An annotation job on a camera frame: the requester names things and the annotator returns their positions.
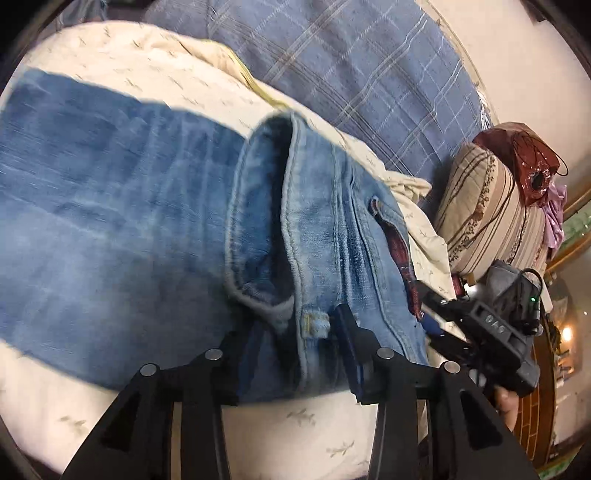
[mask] metal rivet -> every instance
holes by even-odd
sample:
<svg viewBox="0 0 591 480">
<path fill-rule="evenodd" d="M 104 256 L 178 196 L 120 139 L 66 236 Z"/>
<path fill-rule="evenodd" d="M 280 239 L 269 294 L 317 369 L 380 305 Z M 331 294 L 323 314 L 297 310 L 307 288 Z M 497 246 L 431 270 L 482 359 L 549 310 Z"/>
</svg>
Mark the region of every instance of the metal rivet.
<svg viewBox="0 0 591 480">
<path fill-rule="evenodd" d="M 142 377 L 151 377 L 156 373 L 158 367 L 154 364 L 145 364 L 142 368 L 139 369 L 139 373 Z"/>
<path fill-rule="evenodd" d="M 451 374 L 458 374 L 461 370 L 460 365 L 456 362 L 445 362 L 445 365 L 443 365 L 443 368 L 445 368 L 446 372 L 449 372 Z"/>
<path fill-rule="evenodd" d="M 208 360 L 220 360 L 223 356 L 223 352 L 219 348 L 212 348 L 205 352 L 205 358 Z"/>
<path fill-rule="evenodd" d="M 387 346 L 382 346 L 378 348 L 378 357 L 383 358 L 384 360 L 390 360 L 394 356 L 394 350 L 388 348 Z"/>
</svg>

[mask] plaid fabric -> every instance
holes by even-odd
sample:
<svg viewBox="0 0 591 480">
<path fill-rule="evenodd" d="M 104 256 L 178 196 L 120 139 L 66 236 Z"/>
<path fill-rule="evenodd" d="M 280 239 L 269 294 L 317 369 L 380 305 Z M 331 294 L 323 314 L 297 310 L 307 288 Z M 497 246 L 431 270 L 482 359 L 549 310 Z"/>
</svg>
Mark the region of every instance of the plaid fabric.
<svg viewBox="0 0 591 480">
<path fill-rule="evenodd" d="M 421 313 L 421 302 L 418 299 L 418 290 L 415 286 L 416 278 L 414 276 L 413 263 L 410 258 L 410 253 L 408 252 L 407 243 L 404 241 L 404 238 L 400 235 L 400 232 L 396 227 L 390 225 L 390 223 L 381 218 L 377 202 L 378 200 L 373 200 L 371 202 L 371 211 L 386 236 L 390 256 L 392 256 L 392 260 L 394 260 L 394 263 L 398 267 L 400 275 L 402 276 L 404 289 L 407 294 L 408 311 L 412 313 L 417 320 L 421 320 L 423 318 L 423 314 Z"/>
<path fill-rule="evenodd" d="M 433 184 L 481 128 L 476 89 L 414 0 L 157 0 L 146 22 L 233 49 L 252 74 Z"/>
</svg>

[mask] pink fabric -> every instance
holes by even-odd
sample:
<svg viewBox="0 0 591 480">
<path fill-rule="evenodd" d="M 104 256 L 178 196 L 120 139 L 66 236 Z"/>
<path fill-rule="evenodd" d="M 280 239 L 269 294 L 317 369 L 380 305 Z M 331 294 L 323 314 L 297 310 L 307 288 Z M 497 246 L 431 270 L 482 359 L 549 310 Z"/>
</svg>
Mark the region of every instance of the pink fabric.
<svg viewBox="0 0 591 480">
<path fill-rule="evenodd" d="M 563 209 L 566 204 L 566 187 L 556 185 L 550 180 L 548 185 L 548 201 L 541 206 L 546 215 L 546 228 L 544 240 L 548 246 L 548 256 L 552 258 L 564 241 L 564 230 L 562 230 Z"/>
</svg>

